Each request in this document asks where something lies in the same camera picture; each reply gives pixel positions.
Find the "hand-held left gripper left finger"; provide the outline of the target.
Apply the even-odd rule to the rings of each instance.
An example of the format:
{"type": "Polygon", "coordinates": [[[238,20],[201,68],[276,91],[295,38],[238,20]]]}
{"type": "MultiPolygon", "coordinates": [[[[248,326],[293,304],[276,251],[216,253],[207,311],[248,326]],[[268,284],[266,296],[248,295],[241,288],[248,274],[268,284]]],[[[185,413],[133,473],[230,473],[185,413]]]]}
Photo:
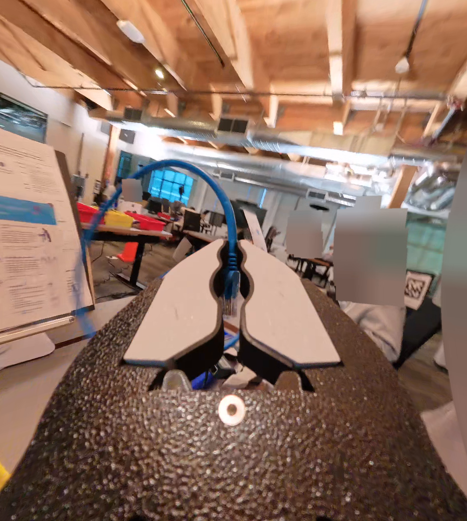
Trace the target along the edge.
{"type": "Polygon", "coordinates": [[[224,321],[214,281],[227,248],[227,241],[213,241],[165,275],[125,351],[126,364],[179,370],[193,380],[219,361],[224,321]]]}

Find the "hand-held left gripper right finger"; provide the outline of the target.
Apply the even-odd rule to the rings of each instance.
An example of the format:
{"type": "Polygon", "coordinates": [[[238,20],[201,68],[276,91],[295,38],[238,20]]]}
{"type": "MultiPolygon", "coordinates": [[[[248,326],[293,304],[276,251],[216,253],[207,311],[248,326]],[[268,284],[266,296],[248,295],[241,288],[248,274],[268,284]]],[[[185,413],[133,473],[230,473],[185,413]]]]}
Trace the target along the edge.
{"type": "Polygon", "coordinates": [[[340,366],[342,361],[301,279],[247,240],[238,242],[243,304],[239,361],[270,383],[281,373],[340,366]]]}

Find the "table with black legs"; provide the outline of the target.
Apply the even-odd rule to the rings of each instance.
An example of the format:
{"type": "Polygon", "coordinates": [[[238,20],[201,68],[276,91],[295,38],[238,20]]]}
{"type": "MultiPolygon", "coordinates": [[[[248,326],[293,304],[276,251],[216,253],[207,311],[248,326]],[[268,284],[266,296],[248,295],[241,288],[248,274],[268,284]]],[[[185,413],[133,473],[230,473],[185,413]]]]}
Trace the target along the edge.
{"type": "Polygon", "coordinates": [[[116,275],[116,278],[127,287],[136,291],[142,291],[145,289],[145,286],[138,282],[138,276],[146,244],[156,244],[171,239],[172,234],[167,231],[141,230],[134,227],[125,228],[100,224],[92,233],[90,241],[136,244],[137,248],[133,256],[130,275],[116,275]]]}

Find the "red plastic bin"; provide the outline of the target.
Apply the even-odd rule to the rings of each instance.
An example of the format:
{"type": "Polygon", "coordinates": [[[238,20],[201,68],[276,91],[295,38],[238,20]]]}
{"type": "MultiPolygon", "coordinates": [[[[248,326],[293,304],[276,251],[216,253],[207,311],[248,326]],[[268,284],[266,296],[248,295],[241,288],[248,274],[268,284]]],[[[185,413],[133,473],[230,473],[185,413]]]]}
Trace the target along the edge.
{"type": "Polygon", "coordinates": [[[78,217],[81,224],[90,224],[94,219],[100,215],[100,208],[96,206],[89,206],[81,202],[76,203],[78,210],[78,217]]]}
{"type": "Polygon", "coordinates": [[[132,228],[143,231],[163,231],[167,224],[165,221],[136,212],[125,212],[125,215],[133,219],[132,228]]]}

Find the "small yellow plastic bin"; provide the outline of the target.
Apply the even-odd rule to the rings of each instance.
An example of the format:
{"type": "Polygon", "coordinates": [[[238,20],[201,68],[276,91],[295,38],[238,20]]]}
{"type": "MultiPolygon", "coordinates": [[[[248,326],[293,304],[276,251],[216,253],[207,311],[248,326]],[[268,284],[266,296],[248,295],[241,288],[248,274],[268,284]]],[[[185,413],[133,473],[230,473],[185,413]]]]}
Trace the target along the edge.
{"type": "Polygon", "coordinates": [[[110,209],[105,212],[103,221],[106,226],[130,229],[133,227],[134,218],[124,212],[110,209]]]}

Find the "window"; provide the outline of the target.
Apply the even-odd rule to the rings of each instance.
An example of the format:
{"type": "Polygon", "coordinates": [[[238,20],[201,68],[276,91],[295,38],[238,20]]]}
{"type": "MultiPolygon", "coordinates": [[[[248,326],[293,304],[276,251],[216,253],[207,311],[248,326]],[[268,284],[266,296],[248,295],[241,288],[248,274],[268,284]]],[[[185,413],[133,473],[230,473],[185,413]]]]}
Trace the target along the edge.
{"type": "Polygon", "coordinates": [[[184,173],[157,169],[151,173],[148,192],[154,198],[169,202],[179,201],[187,205],[191,196],[194,179],[184,173]]]}

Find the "white stand base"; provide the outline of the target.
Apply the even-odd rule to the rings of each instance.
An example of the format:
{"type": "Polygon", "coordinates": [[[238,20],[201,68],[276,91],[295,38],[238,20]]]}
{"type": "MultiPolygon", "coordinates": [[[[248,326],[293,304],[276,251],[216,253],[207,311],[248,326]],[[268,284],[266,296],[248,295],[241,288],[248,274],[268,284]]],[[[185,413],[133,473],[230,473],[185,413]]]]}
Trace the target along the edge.
{"type": "Polygon", "coordinates": [[[48,356],[55,344],[46,333],[27,336],[0,345],[0,370],[48,356]]]}

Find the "printed instruction sheet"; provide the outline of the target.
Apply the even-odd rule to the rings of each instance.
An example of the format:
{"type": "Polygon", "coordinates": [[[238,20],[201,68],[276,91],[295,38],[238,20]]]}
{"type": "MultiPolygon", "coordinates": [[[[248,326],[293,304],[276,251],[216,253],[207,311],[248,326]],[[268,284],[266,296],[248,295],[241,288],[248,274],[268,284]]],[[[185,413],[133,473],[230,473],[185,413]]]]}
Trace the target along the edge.
{"type": "Polygon", "coordinates": [[[0,128],[0,332],[91,304],[54,149],[0,128]]]}

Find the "silver ventilation duct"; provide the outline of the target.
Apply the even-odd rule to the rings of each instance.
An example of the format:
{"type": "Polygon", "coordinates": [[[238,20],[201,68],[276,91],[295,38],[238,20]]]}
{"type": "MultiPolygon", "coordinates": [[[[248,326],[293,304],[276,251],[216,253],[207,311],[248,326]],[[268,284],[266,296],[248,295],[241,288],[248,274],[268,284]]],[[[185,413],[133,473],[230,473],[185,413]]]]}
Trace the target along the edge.
{"type": "Polygon", "coordinates": [[[428,168],[459,174],[463,158],[433,154],[426,150],[393,148],[388,139],[306,133],[306,140],[326,143],[328,147],[302,145],[270,132],[245,133],[217,131],[202,121],[158,118],[127,108],[122,113],[106,111],[103,121],[121,130],[158,138],[196,141],[193,144],[164,144],[152,157],[179,160],[199,166],[213,174],[234,172],[234,176],[258,176],[281,187],[299,185],[313,190],[358,192],[355,177],[336,174],[328,179],[327,167],[348,164],[357,176],[369,176],[371,170],[392,171],[402,166],[428,168]]]}

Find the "wall poster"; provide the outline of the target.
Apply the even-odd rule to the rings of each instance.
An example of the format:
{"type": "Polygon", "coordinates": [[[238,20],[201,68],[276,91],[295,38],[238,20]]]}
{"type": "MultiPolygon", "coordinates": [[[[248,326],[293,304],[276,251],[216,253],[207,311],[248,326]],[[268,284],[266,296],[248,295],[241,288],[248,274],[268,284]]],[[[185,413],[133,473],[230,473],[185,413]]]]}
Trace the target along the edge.
{"type": "Polygon", "coordinates": [[[0,128],[45,144],[48,116],[0,92],[0,128]]]}

